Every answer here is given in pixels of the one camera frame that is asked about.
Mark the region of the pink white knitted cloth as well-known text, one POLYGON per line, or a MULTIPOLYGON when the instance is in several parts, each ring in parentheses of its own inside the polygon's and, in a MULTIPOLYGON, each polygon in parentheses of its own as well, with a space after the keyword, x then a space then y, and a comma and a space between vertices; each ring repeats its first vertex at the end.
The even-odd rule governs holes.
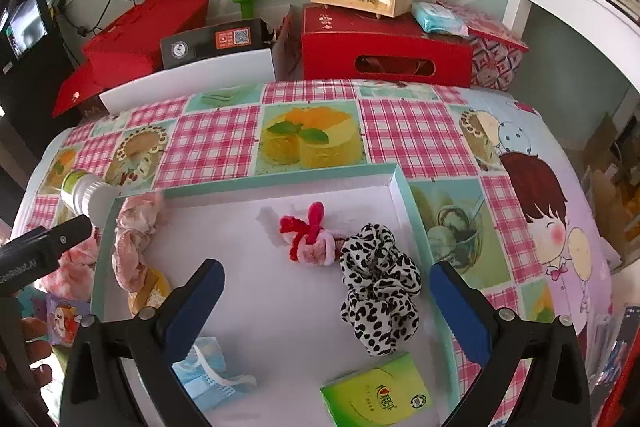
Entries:
POLYGON ((58 298, 88 303, 98 254, 98 241, 91 236, 65 251, 58 260, 58 269, 43 277, 39 285, 46 293, 58 298))

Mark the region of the purple baby wipes pack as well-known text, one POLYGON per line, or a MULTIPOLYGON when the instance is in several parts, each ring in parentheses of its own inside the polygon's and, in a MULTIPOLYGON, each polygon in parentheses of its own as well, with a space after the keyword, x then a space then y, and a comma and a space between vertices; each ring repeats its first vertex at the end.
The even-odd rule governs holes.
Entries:
POLYGON ((90 312, 89 303, 47 295, 47 328, 53 346, 70 347, 81 319, 90 312))

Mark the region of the yellow round sticker pack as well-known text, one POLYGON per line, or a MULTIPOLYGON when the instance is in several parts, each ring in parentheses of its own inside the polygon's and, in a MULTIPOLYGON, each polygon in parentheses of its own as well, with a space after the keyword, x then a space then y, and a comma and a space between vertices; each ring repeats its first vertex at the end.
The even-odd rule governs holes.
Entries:
POLYGON ((128 308, 134 317, 143 308, 159 308, 168 295, 171 293, 171 286, 167 277, 157 269, 150 268, 146 272, 144 284, 140 291, 128 295, 128 308))

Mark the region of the blue face mask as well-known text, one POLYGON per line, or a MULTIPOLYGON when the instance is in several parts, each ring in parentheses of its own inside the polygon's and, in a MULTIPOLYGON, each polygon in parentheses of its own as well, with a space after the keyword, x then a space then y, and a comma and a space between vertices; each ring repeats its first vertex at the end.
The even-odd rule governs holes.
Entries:
POLYGON ((231 376, 227 372, 220 344, 212 336, 196 338, 186 357, 174 363, 172 370, 203 413, 248 395, 257 387, 254 376, 231 376))

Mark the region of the white green pill bottle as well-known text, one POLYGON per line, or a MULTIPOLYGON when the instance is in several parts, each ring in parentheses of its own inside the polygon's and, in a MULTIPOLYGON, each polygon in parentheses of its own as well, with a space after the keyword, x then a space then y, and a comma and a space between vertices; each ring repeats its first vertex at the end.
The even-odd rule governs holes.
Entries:
POLYGON ((120 191, 94 173, 74 169, 66 174, 61 185, 64 204, 78 215, 87 216, 92 225, 103 229, 111 207, 120 191))

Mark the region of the black white leopard scrunchie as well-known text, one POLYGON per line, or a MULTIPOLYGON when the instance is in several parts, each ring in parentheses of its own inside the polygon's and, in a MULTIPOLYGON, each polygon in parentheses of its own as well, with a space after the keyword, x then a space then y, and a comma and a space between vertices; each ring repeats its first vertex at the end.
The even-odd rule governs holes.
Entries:
POLYGON ((352 326, 371 357, 391 355, 418 330, 413 298, 422 277, 412 258, 396 245, 386 225, 368 223, 347 237, 340 268, 347 294, 341 319, 352 326))

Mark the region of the patchwork cake print tablecloth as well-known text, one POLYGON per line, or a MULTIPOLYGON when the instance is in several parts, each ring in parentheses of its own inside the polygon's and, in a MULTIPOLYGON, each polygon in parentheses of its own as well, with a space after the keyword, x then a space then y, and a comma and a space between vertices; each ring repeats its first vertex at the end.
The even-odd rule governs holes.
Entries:
MULTIPOLYGON (((163 303, 134 317, 112 268, 115 221, 127 197, 255 176, 394 164, 425 234, 416 333, 408 352, 432 406, 404 421, 425 425, 588 426, 587 359, 611 310, 611 275, 582 184, 535 109, 491 90, 380 87, 367 82, 272 82, 180 96, 67 129, 44 152, 14 230, 77 217, 61 197, 66 174, 117 186, 99 244, 90 312, 70 349, 60 396, 63 426, 142 426, 148 389, 165 425, 204 426, 163 354, 163 303), (492 350, 469 361, 428 285, 448 261, 492 306, 492 350)), ((337 265, 347 235, 313 202, 284 215, 288 257, 337 265)))

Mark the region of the pink floral cloth bundle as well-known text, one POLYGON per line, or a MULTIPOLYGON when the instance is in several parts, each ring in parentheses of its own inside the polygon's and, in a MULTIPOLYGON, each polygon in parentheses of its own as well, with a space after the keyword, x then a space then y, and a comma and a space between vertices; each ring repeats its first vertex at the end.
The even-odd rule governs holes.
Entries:
POLYGON ((115 221, 112 268, 118 285, 136 293, 141 291, 148 272, 143 253, 163 222, 164 195, 148 192, 127 197, 115 221))

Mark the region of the green tissue pack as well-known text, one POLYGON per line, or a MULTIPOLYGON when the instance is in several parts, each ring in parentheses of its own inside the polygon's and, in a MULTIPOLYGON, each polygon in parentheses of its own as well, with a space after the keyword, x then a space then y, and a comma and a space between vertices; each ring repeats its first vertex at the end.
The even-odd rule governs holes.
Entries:
POLYGON ((335 426, 393 426, 432 406, 410 353, 320 388, 335 426))

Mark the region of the white shallow tray teal rim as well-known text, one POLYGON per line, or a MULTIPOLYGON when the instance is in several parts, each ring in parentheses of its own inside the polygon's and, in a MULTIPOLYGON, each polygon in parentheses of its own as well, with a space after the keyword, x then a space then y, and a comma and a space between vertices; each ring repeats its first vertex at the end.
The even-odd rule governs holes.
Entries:
POLYGON ((220 344, 232 375, 255 377, 254 390, 206 413, 212 426, 327 426, 321 388, 378 366, 342 320, 346 296, 337 265, 291 261, 278 231, 284 215, 313 202, 324 225, 347 235, 367 223, 393 232, 419 267, 427 243, 408 182, 394 164, 255 176, 168 188, 164 220, 144 257, 172 286, 214 258, 226 272, 202 332, 220 344))

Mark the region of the white foam board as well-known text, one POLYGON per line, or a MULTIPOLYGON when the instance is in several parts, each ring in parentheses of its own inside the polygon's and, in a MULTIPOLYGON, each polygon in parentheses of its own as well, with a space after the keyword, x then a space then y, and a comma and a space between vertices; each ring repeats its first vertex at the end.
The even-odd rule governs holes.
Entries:
POLYGON ((277 80, 270 49, 206 58, 129 81, 100 94, 110 114, 126 109, 243 84, 277 80))

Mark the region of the red patterned gift box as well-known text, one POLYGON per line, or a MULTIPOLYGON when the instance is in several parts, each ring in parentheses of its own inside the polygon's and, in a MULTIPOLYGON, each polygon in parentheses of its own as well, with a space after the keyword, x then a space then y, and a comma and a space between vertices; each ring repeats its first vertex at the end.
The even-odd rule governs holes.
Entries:
POLYGON ((454 13, 468 28, 472 86, 506 92, 528 52, 528 45, 491 15, 450 2, 438 4, 454 13))

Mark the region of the black box with QR label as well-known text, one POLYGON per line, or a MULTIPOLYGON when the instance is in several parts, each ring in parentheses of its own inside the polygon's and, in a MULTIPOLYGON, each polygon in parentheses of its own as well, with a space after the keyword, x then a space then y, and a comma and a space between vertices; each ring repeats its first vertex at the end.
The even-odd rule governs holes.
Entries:
POLYGON ((268 49, 274 30, 261 18, 205 26, 163 38, 160 53, 164 69, 230 54, 268 49))

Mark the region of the light blue wipes pack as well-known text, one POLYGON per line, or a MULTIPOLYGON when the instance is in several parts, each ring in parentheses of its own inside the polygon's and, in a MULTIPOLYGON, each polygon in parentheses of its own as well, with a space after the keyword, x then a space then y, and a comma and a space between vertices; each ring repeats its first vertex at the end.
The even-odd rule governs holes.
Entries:
POLYGON ((466 38, 468 28, 454 12, 435 3, 413 2, 411 14, 427 34, 443 34, 466 38))

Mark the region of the white shelf unit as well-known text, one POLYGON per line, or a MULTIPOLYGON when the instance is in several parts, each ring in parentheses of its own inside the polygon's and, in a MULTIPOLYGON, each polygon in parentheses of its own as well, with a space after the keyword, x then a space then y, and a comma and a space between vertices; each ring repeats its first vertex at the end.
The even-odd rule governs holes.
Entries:
POLYGON ((534 5, 570 26, 612 62, 630 83, 623 106, 638 106, 639 26, 631 18, 606 0, 508 0, 503 25, 521 37, 534 5))

